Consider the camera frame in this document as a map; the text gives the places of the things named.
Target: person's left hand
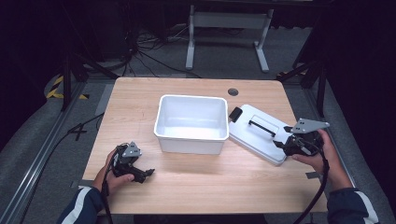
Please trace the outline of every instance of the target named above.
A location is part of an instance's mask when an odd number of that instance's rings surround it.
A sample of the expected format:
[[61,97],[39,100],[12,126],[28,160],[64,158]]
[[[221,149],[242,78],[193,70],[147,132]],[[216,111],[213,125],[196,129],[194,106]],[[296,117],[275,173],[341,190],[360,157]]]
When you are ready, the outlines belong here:
[[[105,178],[106,169],[107,169],[107,166],[110,163],[111,158],[115,151],[116,151],[116,149],[113,149],[107,155],[105,166],[99,171],[99,173],[96,175],[96,178],[93,180],[92,186],[94,188],[99,189],[99,191],[102,191],[102,182],[103,182],[103,179]],[[109,171],[107,174],[106,180],[107,180],[107,185],[108,185],[108,193],[111,194],[111,193],[114,193],[116,191],[116,189],[118,187],[120,187],[121,185],[133,181],[134,175],[122,175],[119,177],[115,177],[113,172]]]

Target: white plastic bin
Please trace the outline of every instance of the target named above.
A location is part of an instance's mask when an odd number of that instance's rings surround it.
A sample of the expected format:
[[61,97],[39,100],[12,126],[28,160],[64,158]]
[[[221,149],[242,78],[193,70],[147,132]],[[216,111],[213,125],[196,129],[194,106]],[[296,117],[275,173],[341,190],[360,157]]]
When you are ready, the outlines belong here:
[[154,126],[161,149],[220,154],[229,137],[227,108],[219,97],[164,95]]

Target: hand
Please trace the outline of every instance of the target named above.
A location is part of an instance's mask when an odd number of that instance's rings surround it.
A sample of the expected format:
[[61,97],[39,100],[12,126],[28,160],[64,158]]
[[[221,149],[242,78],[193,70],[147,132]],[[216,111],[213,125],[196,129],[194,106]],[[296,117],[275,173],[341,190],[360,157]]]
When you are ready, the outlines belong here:
[[[99,171],[99,173],[96,175],[96,178],[93,180],[92,186],[94,188],[99,189],[99,191],[102,191],[102,182],[103,182],[103,179],[105,178],[105,172],[106,172],[107,166],[110,163],[111,158],[115,151],[116,151],[116,149],[112,150],[107,155],[105,166]],[[134,180],[134,175],[122,175],[119,177],[115,177],[113,172],[109,171],[107,174],[106,180],[107,180],[107,184],[108,184],[109,194],[111,194],[111,193],[115,192],[116,189],[118,187],[120,187],[121,185]]]
[[[337,151],[332,144],[332,140],[330,139],[329,135],[321,129],[319,129],[318,132],[323,139],[323,152],[330,166],[328,178],[332,183],[332,189],[337,190],[352,188],[352,183],[350,182],[349,177],[347,176],[347,173],[340,162]],[[323,159],[321,158],[320,154],[317,154],[313,157],[294,154],[291,157],[296,161],[300,161],[312,166],[318,174],[323,175]]]

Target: sleeve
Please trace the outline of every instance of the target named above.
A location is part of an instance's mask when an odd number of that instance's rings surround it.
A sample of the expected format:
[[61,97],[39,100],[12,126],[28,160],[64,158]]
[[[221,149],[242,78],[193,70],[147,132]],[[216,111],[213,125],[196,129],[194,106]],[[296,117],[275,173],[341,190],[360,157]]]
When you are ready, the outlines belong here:
[[379,223],[369,198],[355,188],[339,189],[331,192],[327,208],[329,210],[329,223]]
[[57,223],[95,223],[97,213],[104,208],[100,191],[96,188],[79,189],[73,200],[64,209]]

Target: black strap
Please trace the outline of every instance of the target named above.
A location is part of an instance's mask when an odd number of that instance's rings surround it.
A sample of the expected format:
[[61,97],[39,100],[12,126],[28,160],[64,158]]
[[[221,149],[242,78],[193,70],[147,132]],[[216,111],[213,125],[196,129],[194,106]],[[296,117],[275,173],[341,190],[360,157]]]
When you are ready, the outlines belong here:
[[107,184],[107,181],[104,180],[102,183],[102,192],[101,192],[102,201],[105,206],[108,223],[113,224],[113,219],[111,218],[110,208],[108,207],[108,200],[107,200],[108,195],[109,195],[108,184]]
[[323,160],[323,179],[322,179],[322,182],[320,184],[320,188],[319,188],[317,194],[315,195],[314,199],[305,208],[303,213],[300,214],[300,216],[297,218],[297,220],[294,221],[293,224],[299,224],[300,222],[303,221],[303,219],[306,217],[306,215],[308,215],[308,213],[311,211],[312,207],[314,207],[314,205],[318,201],[320,195],[323,193],[324,189],[326,188],[327,177],[329,175],[330,166],[329,166],[329,162],[327,161],[327,159],[326,159],[326,157],[324,155],[323,149],[320,149],[319,153],[320,153],[320,156],[322,157],[322,160]]

